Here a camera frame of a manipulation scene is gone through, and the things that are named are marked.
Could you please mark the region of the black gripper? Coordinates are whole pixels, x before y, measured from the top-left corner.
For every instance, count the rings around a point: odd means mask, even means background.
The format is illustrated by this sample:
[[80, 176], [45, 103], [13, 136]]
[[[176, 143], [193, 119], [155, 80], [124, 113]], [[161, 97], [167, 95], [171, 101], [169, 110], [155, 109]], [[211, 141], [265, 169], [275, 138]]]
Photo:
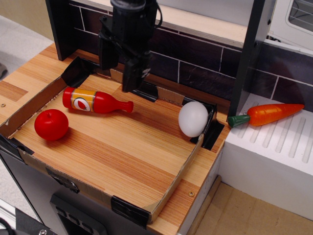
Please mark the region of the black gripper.
[[125, 59], [122, 91], [138, 89], [150, 74], [151, 52], [147, 49], [158, 26], [157, 4], [114, 4], [112, 17], [100, 18], [99, 66], [109, 70]]

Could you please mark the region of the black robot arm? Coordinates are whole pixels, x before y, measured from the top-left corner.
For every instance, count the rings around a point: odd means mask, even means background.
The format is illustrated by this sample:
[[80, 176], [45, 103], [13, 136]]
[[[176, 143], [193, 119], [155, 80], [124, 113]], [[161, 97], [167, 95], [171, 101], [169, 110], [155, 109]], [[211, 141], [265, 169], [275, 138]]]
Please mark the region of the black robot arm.
[[138, 89], [150, 73], [152, 38], [159, 5], [155, 0], [112, 0], [111, 18], [100, 18], [98, 37], [99, 66], [103, 70], [117, 67], [119, 59], [125, 62], [122, 90]]

